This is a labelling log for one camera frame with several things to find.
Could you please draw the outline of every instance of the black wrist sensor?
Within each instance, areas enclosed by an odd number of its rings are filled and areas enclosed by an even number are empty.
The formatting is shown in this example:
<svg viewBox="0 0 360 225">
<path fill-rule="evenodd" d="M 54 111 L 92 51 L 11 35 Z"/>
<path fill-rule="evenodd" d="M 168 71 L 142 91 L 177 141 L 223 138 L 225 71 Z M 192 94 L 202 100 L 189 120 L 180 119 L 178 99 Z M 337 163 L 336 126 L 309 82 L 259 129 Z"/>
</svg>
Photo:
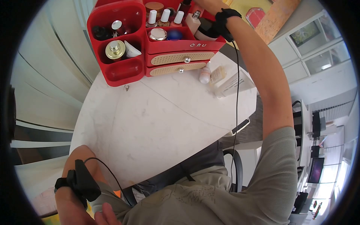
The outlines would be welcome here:
<svg viewBox="0 0 360 225">
<path fill-rule="evenodd" d="M 81 159 L 75 160 L 75 170 L 69 170 L 66 178 L 55 183 L 55 193 L 61 187 L 70 187 L 87 209 L 87 201 L 92 202 L 101 195 L 101 190 Z"/>
<path fill-rule="evenodd" d="M 213 28 L 225 38 L 227 42 L 234 41 L 233 36 L 230 34 L 229 30 L 226 28 L 226 23 L 228 22 L 229 17 L 240 17 L 241 14 L 235 9 L 221 9 L 222 12 L 218 12 L 215 15 L 216 21 L 213 23 Z"/>
</svg>

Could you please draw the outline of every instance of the gray sleeve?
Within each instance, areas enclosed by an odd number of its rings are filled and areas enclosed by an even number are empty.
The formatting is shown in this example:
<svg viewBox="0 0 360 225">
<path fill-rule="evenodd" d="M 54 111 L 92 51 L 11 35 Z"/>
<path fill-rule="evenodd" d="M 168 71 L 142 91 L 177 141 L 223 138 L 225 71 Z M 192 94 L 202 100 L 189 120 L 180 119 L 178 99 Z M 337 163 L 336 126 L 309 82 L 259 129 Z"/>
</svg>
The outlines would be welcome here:
<svg viewBox="0 0 360 225">
<path fill-rule="evenodd" d="M 125 214 L 131 209 L 131 207 L 120 199 L 109 185 L 100 181 L 97 181 L 97 184 L 100 187 L 101 195 L 95 201 L 89 202 L 93 213 L 97 211 L 102 212 L 102 205 L 107 202 L 113 208 L 117 219 L 122 221 Z"/>
<path fill-rule="evenodd" d="M 262 143 L 261 154 L 246 193 L 271 220 L 287 224 L 297 190 L 296 139 L 292 127 L 272 132 Z"/>
</svg>

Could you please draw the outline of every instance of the hand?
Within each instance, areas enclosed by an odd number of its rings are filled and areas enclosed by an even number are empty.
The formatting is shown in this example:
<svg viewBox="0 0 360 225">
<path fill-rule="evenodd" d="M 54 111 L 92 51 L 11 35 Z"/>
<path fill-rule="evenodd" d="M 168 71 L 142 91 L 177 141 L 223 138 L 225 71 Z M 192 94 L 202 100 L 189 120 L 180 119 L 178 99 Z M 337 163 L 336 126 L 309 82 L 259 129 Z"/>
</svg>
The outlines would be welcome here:
<svg viewBox="0 0 360 225">
<path fill-rule="evenodd" d="M 230 7 L 223 3 L 222 0 L 194 0 L 196 4 L 204 8 L 211 15 L 216 15 L 221 12 L 221 8 L 230 9 Z"/>
<path fill-rule="evenodd" d="M 103 212 L 96 212 L 94 217 L 97 225 L 121 225 L 121 222 L 116 219 L 111 205 L 107 202 L 103 204 Z"/>
</svg>

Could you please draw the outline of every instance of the fingers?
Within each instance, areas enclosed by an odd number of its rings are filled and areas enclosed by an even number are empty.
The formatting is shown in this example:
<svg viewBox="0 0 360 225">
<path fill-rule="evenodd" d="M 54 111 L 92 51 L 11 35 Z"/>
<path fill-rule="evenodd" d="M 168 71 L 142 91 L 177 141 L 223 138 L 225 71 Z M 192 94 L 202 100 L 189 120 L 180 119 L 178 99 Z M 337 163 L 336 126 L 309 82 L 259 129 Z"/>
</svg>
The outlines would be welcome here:
<svg viewBox="0 0 360 225">
<path fill-rule="evenodd" d="M 108 225 L 101 212 L 96 212 L 94 218 L 97 225 Z"/>
<path fill-rule="evenodd" d="M 121 224 L 115 216 L 115 213 L 111 205 L 107 202 L 103 204 L 103 217 L 106 219 L 109 225 L 118 225 Z"/>
</svg>

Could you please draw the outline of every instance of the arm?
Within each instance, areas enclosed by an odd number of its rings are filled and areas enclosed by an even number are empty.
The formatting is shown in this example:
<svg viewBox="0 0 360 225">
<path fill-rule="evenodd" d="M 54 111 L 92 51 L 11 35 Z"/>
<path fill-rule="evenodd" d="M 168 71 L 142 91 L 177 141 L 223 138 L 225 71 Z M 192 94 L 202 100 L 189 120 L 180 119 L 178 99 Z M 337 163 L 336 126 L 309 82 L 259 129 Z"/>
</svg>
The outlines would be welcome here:
<svg viewBox="0 0 360 225">
<path fill-rule="evenodd" d="M 62 177 L 67 177 L 68 171 L 75 169 L 76 159 L 84 161 L 90 157 L 95 157 L 95 154 L 86 145 L 77 147 L 67 159 Z M 96 160 L 89 160 L 85 165 L 95 181 L 107 183 Z M 55 200 L 61 224 L 96 224 L 70 187 L 59 188 Z"/>
<path fill-rule="evenodd" d="M 229 8 L 221 0 L 195 2 L 212 15 L 221 12 L 221 8 Z M 296 140 L 289 85 L 276 56 L 246 22 L 239 17 L 230 17 L 226 27 L 238 45 L 264 108 L 261 155 L 245 193 L 271 221 L 287 224 L 297 188 Z"/>
<path fill-rule="evenodd" d="M 215 15 L 229 8 L 221 0 L 195 0 Z M 282 127 L 294 127 L 291 94 L 284 70 L 278 59 L 259 35 L 239 17 L 230 17 L 226 24 L 239 48 L 246 68 L 261 96 L 263 138 Z"/>
</svg>

